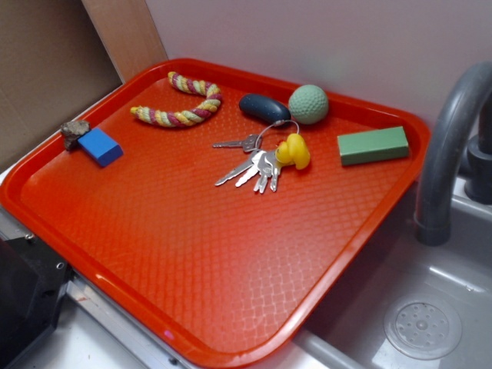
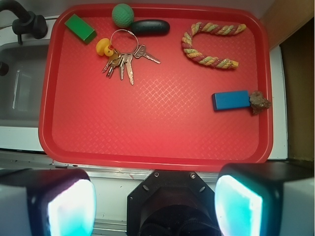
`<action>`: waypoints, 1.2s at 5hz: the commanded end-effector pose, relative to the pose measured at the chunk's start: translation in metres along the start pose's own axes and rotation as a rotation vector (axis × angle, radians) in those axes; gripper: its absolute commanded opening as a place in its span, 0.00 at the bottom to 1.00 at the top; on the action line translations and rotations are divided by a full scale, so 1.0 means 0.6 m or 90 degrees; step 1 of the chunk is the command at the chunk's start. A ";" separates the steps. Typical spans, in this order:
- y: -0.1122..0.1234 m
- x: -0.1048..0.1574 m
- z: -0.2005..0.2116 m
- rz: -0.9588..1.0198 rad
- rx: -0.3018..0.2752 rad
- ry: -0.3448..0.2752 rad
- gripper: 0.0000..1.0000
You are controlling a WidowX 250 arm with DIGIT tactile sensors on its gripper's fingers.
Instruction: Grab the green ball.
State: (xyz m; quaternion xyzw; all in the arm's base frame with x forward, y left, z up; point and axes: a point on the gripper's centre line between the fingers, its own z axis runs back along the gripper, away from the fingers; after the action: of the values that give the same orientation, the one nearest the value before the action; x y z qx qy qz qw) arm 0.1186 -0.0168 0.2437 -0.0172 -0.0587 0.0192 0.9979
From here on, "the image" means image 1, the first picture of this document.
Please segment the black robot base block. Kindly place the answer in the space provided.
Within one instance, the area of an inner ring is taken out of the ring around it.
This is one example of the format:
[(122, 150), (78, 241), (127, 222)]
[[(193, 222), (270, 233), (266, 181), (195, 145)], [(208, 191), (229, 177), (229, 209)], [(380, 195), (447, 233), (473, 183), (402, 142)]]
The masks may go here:
[(1, 367), (55, 331), (71, 269), (38, 238), (1, 241)]

